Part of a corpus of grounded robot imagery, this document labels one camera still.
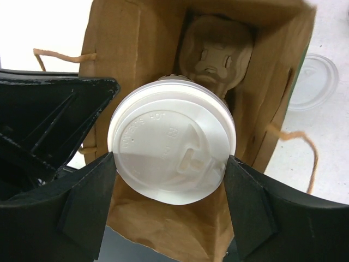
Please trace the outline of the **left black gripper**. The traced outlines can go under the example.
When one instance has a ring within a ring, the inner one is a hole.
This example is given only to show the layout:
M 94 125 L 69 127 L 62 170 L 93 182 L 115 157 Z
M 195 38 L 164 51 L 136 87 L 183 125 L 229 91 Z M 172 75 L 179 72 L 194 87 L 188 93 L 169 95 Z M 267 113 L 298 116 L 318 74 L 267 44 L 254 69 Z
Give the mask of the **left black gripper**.
M 1 199 L 55 179 L 120 90 L 113 78 L 1 70 Z

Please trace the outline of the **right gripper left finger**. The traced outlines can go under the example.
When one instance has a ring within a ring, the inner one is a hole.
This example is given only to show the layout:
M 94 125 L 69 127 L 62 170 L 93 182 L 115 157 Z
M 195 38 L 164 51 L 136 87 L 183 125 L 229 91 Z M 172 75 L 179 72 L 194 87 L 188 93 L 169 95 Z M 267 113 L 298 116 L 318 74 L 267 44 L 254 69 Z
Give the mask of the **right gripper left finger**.
M 1 261 L 98 259 L 116 177 L 111 152 L 1 201 Z

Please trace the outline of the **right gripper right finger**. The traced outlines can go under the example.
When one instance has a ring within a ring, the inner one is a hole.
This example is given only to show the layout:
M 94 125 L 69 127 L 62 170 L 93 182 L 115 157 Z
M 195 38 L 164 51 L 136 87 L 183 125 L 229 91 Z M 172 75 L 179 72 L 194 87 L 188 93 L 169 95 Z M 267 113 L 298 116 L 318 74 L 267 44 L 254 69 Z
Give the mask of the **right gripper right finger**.
M 234 239 L 225 261 L 348 261 L 348 205 L 306 194 L 230 156 Z

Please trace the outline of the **brown cardboard cup carrier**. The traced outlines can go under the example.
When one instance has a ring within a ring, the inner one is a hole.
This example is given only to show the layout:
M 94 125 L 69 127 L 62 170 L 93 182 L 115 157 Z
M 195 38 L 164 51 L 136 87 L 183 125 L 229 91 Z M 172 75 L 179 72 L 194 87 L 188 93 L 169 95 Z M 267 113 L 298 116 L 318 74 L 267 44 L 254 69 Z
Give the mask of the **brown cardboard cup carrier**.
M 247 25 L 213 15 L 199 16 L 185 31 L 179 70 L 224 99 L 245 77 L 253 47 Z

